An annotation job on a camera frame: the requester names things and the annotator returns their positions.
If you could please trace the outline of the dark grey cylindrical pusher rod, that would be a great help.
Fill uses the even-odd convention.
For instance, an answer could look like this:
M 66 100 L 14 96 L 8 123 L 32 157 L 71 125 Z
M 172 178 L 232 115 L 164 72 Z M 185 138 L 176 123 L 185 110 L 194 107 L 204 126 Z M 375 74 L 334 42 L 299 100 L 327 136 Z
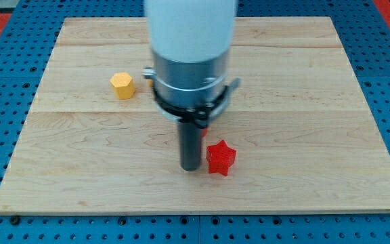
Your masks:
M 193 123 L 178 123 L 178 136 L 181 168 L 197 170 L 201 164 L 202 129 Z

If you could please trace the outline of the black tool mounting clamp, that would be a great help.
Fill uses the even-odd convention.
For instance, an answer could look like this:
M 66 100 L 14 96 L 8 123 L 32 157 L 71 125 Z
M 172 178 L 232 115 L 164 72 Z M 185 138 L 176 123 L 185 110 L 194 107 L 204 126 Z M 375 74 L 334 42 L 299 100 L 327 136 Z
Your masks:
M 160 97 L 157 90 L 152 88 L 154 101 L 159 111 L 174 122 L 191 123 L 199 129 L 204 129 L 220 116 L 229 104 L 229 86 L 226 85 L 222 93 L 212 102 L 207 102 L 196 108 L 180 108 L 166 102 Z

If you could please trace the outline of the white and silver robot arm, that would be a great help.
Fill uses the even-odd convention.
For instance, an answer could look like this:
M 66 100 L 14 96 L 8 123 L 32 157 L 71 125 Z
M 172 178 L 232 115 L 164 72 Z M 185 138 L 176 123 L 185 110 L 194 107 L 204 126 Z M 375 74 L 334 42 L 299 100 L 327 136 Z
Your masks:
M 180 166 L 200 167 L 202 132 L 228 106 L 239 79 L 225 83 L 237 1 L 146 0 L 144 13 L 160 112 L 177 123 Z

